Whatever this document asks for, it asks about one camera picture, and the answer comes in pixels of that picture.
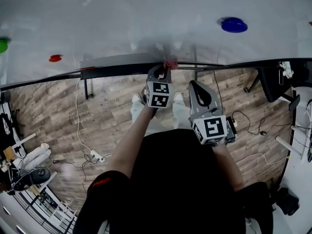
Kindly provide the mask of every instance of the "white cable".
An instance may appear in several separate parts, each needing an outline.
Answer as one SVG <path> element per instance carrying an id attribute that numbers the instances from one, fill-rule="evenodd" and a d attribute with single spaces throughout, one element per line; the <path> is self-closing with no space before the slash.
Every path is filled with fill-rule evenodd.
<path id="1" fill-rule="evenodd" d="M 80 137 L 79 137 L 79 124 L 80 124 L 80 119 L 79 119 L 79 111 L 78 111 L 78 103 L 77 103 L 77 100 L 78 100 L 78 83 L 79 83 L 80 79 L 78 80 L 77 82 L 77 96 L 76 96 L 76 109 L 77 109 L 77 118 L 78 118 L 78 129 L 77 129 L 77 136 L 78 136 L 78 139 L 79 139 L 79 142 L 81 143 L 81 145 L 85 146 L 86 148 L 88 148 L 91 152 L 91 149 L 90 147 L 88 147 L 87 145 L 83 144 L 80 140 Z"/>
<path id="2" fill-rule="evenodd" d="M 277 161 L 277 162 L 274 162 L 274 163 L 269 163 L 269 162 L 267 161 L 267 158 L 265 158 L 265 156 L 264 156 L 262 153 L 258 153 L 258 154 L 252 154 L 252 155 L 249 155 L 249 156 L 247 156 L 246 158 L 244 158 L 244 159 L 240 160 L 239 162 L 242 162 L 243 160 L 245 160 L 245 159 L 247 159 L 247 158 L 249 158 L 249 157 L 251 157 L 251 156 L 254 156 L 254 155 L 262 155 L 262 156 L 264 157 L 264 159 L 265 159 L 265 162 L 266 162 L 267 164 L 269 164 L 269 165 L 276 164 L 276 163 L 278 163 L 278 162 L 280 162 L 280 161 L 282 161 L 282 160 L 284 160 L 284 159 L 286 159 L 286 158 L 287 158 L 287 156 L 286 156 L 286 157 L 284 157 L 284 158 L 280 159 L 280 160 L 279 160 L 279 161 Z"/>

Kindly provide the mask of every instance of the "white sneaker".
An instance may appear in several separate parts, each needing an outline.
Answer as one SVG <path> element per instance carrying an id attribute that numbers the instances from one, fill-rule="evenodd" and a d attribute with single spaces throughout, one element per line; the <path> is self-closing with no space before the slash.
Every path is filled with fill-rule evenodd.
<path id="1" fill-rule="evenodd" d="M 141 97 L 138 94 L 132 95 L 132 103 L 136 101 L 139 101 L 142 103 Z"/>
<path id="2" fill-rule="evenodd" d="M 177 92 L 177 93 L 175 94 L 174 102 L 176 102 L 177 100 L 184 101 L 184 100 L 183 100 L 183 95 L 182 95 L 182 93 Z"/>

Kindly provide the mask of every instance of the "blue disc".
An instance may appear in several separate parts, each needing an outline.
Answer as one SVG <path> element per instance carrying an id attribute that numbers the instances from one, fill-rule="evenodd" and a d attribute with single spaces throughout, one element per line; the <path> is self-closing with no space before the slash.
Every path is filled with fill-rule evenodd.
<path id="1" fill-rule="evenodd" d="M 247 24 L 239 18 L 226 18 L 222 23 L 223 30 L 231 33 L 241 33 L 248 29 Z"/>

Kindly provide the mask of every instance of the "red object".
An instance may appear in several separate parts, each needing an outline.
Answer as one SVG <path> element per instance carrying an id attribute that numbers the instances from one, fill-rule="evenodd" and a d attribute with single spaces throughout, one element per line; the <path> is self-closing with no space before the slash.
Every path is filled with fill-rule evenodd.
<path id="1" fill-rule="evenodd" d="M 58 62 L 60 60 L 62 60 L 62 55 L 53 55 L 49 59 L 50 62 Z"/>
<path id="2" fill-rule="evenodd" d="M 164 63 L 164 66 L 170 68 L 171 70 L 174 70 L 174 69 L 178 69 L 179 68 L 179 65 L 177 63 L 176 60 L 170 60 L 170 61 L 166 61 Z"/>
<path id="3" fill-rule="evenodd" d="M 92 187 L 95 187 L 96 185 L 103 185 L 103 184 L 107 183 L 110 180 L 111 180 L 111 178 L 107 177 L 105 179 L 100 180 L 99 182 L 94 183 Z"/>

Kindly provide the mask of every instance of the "electrical cord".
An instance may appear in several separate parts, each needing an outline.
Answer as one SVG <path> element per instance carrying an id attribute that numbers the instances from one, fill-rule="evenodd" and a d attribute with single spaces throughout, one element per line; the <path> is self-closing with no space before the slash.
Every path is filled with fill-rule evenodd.
<path id="1" fill-rule="evenodd" d="M 245 116 L 245 117 L 248 119 L 248 121 L 249 121 L 249 126 L 248 126 L 247 132 L 250 133 L 250 134 L 252 134 L 252 135 L 255 135 L 255 136 L 256 136 L 256 135 L 261 134 L 262 136 L 266 136 L 266 135 L 268 134 L 268 132 L 269 132 L 274 126 L 277 126 L 277 127 L 281 127 L 281 126 L 293 126 L 293 127 L 290 128 L 290 135 L 294 138 L 294 140 L 296 140 L 299 144 L 303 145 L 304 147 L 311 148 L 311 147 L 308 147 L 308 146 L 306 146 L 306 145 L 300 143 L 300 142 L 293 136 L 292 130 L 293 130 L 294 128 L 302 128 L 302 129 L 306 129 L 306 130 L 311 130 L 312 128 L 310 128 L 310 127 L 311 127 L 311 123 L 312 123 L 312 122 L 309 123 L 309 126 L 308 126 L 308 127 L 302 127 L 302 126 L 298 126 L 298 125 L 293 125 L 292 123 L 290 123 L 290 124 L 284 124 L 284 125 L 276 125 L 276 124 L 274 124 L 274 125 L 271 126 L 271 128 L 270 128 L 267 132 L 265 132 L 265 131 L 260 131 L 261 125 L 265 122 L 265 118 L 262 118 L 262 119 L 260 120 L 260 123 L 259 123 L 259 126 L 258 126 L 258 133 L 255 134 L 255 133 L 252 133 L 252 132 L 249 131 L 250 126 L 251 126 L 251 121 L 250 121 L 249 117 L 248 117 L 247 115 L 245 115 L 242 111 L 236 110 L 236 111 L 234 111 L 234 112 L 232 113 L 232 119 L 233 119 L 233 120 L 235 120 L 235 119 L 234 119 L 234 114 L 235 114 L 235 113 L 241 113 L 243 116 Z M 266 163 L 269 164 L 269 165 L 276 164 L 276 163 L 278 163 L 278 162 L 280 162 L 280 161 L 282 161 L 282 160 L 288 158 L 288 156 L 286 156 L 286 157 L 284 157 L 284 158 L 282 158 L 282 159 L 280 159 L 280 160 L 278 160 L 278 161 L 276 161 L 276 162 L 269 163 L 269 162 L 267 161 L 266 157 L 265 157 L 262 153 L 257 153 L 257 154 L 252 154 L 252 155 L 249 155 L 249 156 L 245 157 L 244 159 L 242 159 L 242 160 L 240 160 L 239 162 L 237 162 L 237 164 L 240 163 L 240 162 L 242 162 L 243 160 L 245 160 L 245 159 L 251 157 L 251 156 L 254 156 L 254 155 L 262 155 L 262 156 L 264 157 Z"/>
<path id="2" fill-rule="evenodd" d="M 266 162 L 267 164 L 269 164 L 269 165 L 274 165 L 274 164 L 276 164 L 276 163 L 278 163 L 278 162 L 280 162 L 280 161 L 282 161 L 282 160 L 284 160 L 284 159 L 287 158 L 287 157 L 284 157 L 284 158 L 280 159 L 280 160 L 277 161 L 277 162 L 269 163 L 269 162 L 267 161 L 267 158 L 265 158 L 265 156 L 264 156 L 262 153 L 258 153 L 258 154 L 249 155 L 249 156 L 247 156 L 246 158 L 240 160 L 239 162 L 242 162 L 243 160 L 245 160 L 245 159 L 247 159 L 247 158 L 249 158 L 249 157 L 251 157 L 251 156 L 254 156 L 254 155 L 262 155 L 262 156 L 264 157 L 264 159 L 265 159 L 265 162 Z"/>
<path id="3" fill-rule="evenodd" d="M 74 61 L 75 61 L 75 65 L 77 66 L 76 60 L 75 60 L 75 54 L 74 54 L 74 52 L 73 52 L 73 58 L 74 58 Z M 77 118 L 78 118 L 77 136 L 78 136 L 78 139 L 79 139 L 80 144 L 83 145 L 84 147 L 88 148 L 89 151 L 91 152 L 90 147 L 88 147 L 87 145 L 83 144 L 83 143 L 81 142 L 81 139 L 80 139 L 80 136 L 79 136 L 79 125 L 80 125 L 79 110 L 78 110 L 78 84 L 79 84 L 79 81 L 80 81 L 80 79 L 78 80 L 78 82 L 77 82 L 77 84 L 76 84 L 76 88 L 77 88 L 76 110 L 77 110 Z M 103 157 L 104 161 L 105 161 L 105 157 L 106 157 L 106 156 L 112 155 L 112 154 L 113 154 L 113 153 L 109 153 L 109 154 L 105 155 L 105 156 Z M 94 162 L 91 161 L 91 160 L 94 158 L 94 156 L 93 156 L 92 158 L 90 158 L 88 155 L 83 154 L 83 157 L 85 158 L 86 161 L 81 165 L 81 167 L 77 167 L 77 166 L 75 166 L 73 163 L 69 163 L 69 162 L 67 162 L 67 163 L 69 163 L 69 164 L 71 164 L 71 165 L 73 165 L 73 166 L 75 166 L 75 167 L 77 167 L 77 168 L 82 168 L 82 171 L 83 171 L 83 174 L 84 174 L 84 180 L 83 180 L 83 182 L 82 182 L 82 187 L 83 187 L 83 189 L 85 190 L 83 184 L 85 183 L 85 181 L 86 181 L 86 179 L 87 179 L 87 176 L 86 176 L 86 173 L 85 173 L 85 171 L 84 171 L 84 167 L 85 167 L 88 163 L 97 164 L 98 161 L 99 161 L 99 159 L 97 159 L 97 161 L 94 163 Z"/>
<path id="4" fill-rule="evenodd" d="M 222 114 L 223 114 L 223 103 L 222 103 L 222 97 L 221 97 L 221 93 L 220 93 L 220 89 L 219 89 L 219 84 L 218 84 L 218 81 L 216 80 L 216 77 L 215 77 L 215 71 L 214 71 L 214 80 L 215 80 L 215 82 L 216 82 L 216 86 L 218 87 L 218 91 L 219 91 L 219 95 L 220 95 L 220 101 L 221 101 Z"/>
<path id="5" fill-rule="evenodd" d="M 252 135 L 259 135 L 259 134 L 261 134 L 262 136 L 266 136 L 267 134 L 268 134 L 268 132 L 273 128 L 273 127 L 284 127 L 284 126 L 290 126 L 290 125 L 292 125 L 292 123 L 289 123 L 289 124 L 284 124 L 284 125 L 276 125 L 276 124 L 274 124 L 274 125 L 272 125 L 271 126 L 271 128 L 268 130 L 268 131 L 261 131 L 260 130 L 260 127 L 261 127 L 261 125 L 265 122 L 265 118 L 263 117 L 261 120 L 260 120 L 260 123 L 259 123 L 259 126 L 258 126 L 258 132 L 257 133 L 253 133 L 253 132 L 250 132 L 249 131 L 249 129 L 250 129 L 250 127 L 251 127 L 251 121 L 250 121 L 250 119 L 249 119 L 249 117 L 247 116 L 247 115 L 245 115 L 242 111 L 240 111 L 240 110 L 236 110 L 236 111 L 234 111 L 233 113 L 232 113 L 232 119 L 233 120 L 235 120 L 235 118 L 234 118 L 234 114 L 235 113 L 241 113 L 244 117 L 246 117 L 247 118 L 247 120 L 249 121 L 249 126 L 248 126 L 248 129 L 247 129 L 247 132 L 249 133 L 249 134 L 252 134 Z"/>
<path id="6" fill-rule="evenodd" d="M 83 182 L 82 182 L 82 187 L 83 187 L 84 191 L 86 192 L 86 189 L 84 188 L 84 183 L 85 183 L 86 180 L 87 180 L 87 175 L 86 175 L 86 173 L 85 173 L 85 171 L 84 171 L 84 167 L 85 167 L 87 164 L 89 164 L 89 163 L 91 163 L 91 164 L 97 164 L 98 161 L 99 161 L 99 158 L 97 159 L 96 162 L 92 162 L 92 159 L 94 158 L 94 156 L 92 156 L 92 158 L 90 158 L 87 154 L 84 154 L 83 156 L 84 156 L 84 158 L 85 158 L 86 161 L 83 162 L 81 166 L 76 166 L 76 165 L 74 165 L 74 162 L 71 163 L 71 162 L 67 162 L 66 160 L 63 160 L 63 159 L 61 159 L 61 160 L 56 159 L 56 160 L 53 160 L 53 162 L 52 162 L 47 168 L 49 168 L 50 166 L 52 166 L 52 165 L 54 165 L 54 164 L 60 163 L 60 162 L 64 162 L 64 163 L 66 163 L 66 164 L 71 164 L 72 166 L 74 166 L 74 167 L 76 167 L 76 168 L 82 168 L 82 171 L 83 171 L 83 174 L 84 174 L 84 180 L 83 180 Z"/>

